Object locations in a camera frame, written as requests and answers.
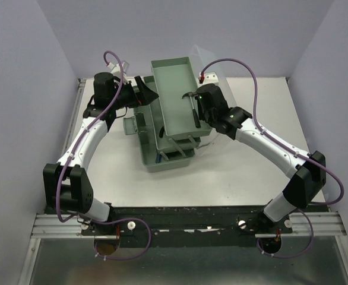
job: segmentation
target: gray floor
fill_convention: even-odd
[[[280,252],[298,252],[308,240],[287,238]],[[92,246],[91,240],[43,240],[31,284],[348,284],[334,237],[316,238],[295,259],[272,259],[257,248],[151,248],[132,261],[104,262]]]

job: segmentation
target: green tray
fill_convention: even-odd
[[[185,93],[197,89],[189,58],[152,61],[151,67],[160,96],[166,136],[179,141],[187,140],[189,136],[198,138],[209,135],[212,128],[204,121],[201,121],[201,128],[196,128],[189,98],[182,99]]]
[[[157,92],[156,83],[154,82],[153,76],[144,77],[144,82],[147,87]],[[173,138],[168,137],[166,134],[160,138],[160,130],[164,127],[162,110],[160,105],[160,99],[156,99],[150,103],[150,111],[153,121],[153,129],[156,140],[156,147],[159,152],[172,153],[179,151],[180,153],[184,150],[191,150],[199,146],[200,138],[187,138],[185,140],[176,141]]]
[[[124,118],[124,131],[126,135],[136,134],[140,142],[140,152],[143,164],[148,172],[158,172],[169,169],[185,167],[190,164],[195,156],[193,149],[165,154],[167,161],[162,157],[160,163],[156,163],[157,148],[153,129],[153,121],[149,106],[141,106],[134,109],[134,117]]]

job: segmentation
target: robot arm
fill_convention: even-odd
[[[258,130],[249,112],[240,107],[229,107],[221,89],[212,83],[199,87],[196,98],[200,119],[210,124],[217,132],[252,147],[290,178],[283,192],[271,200],[258,215],[256,227],[270,226],[296,208],[306,208],[325,185],[326,173],[298,157],[298,154],[301,154],[325,166],[323,154],[316,151],[310,155],[260,125],[267,134],[293,149],[296,155],[279,147]]]
[[[133,87],[127,81],[120,83],[119,74],[120,67],[117,65],[113,66],[112,73],[102,72],[94,76],[94,95],[83,113],[83,121],[78,135],[56,164],[47,164],[43,169],[48,206],[55,208],[59,176],[62,174],[63,165],[71,156],[61,186],[59,197],[61,209],[71,213],[83,214],[93,220],[108,220],[110,205],[95,199],[86,172],[88,165],[97,146],[115,121],[116,110],[148,105],[158,98],[158,94],[150,90],[143,83],[141,77],[135,77],[137,86]],[[123,87],[115,103],[100,120],[89,127],[96,117],[109,106],[116,94],[118,84],[123,84]],[[72,157],[72,150],[77,143],[79,145]]]

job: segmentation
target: white table surface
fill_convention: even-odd
[[[238,106],[252,112],[252,79],[228,78],[228,82]],[[92,95],[93,80],[89,79],[74,135]],[[258,78],[257,112],[267,129],[308,149],[285,78]],[[124,134],[122,119],[113,123],[99,144],[87,173],[94,196],[115,207],[264,205],[289,181],[265,157],[237,141],[195,157],[188,167],[148,173],[141,161],[138,137]],[[314,201],[324,201],[321,192]]]

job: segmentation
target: gray wall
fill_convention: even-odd
[[[0,1],[0,284],[17,284],[77,80],[35,0]]]
[[[290,78],[290,91],[310,148],[325,153],[346,187],[335,208],[348,233],[348,0],[332,4]],[[338,195],[332,178],[326,190]]]
[[[129,74],[147,75],[151,60],[188,55],[193,44],[261,76],[290,76],[332,1],[38,0],[78,77],[105,69],[106,49],[131,63]]]

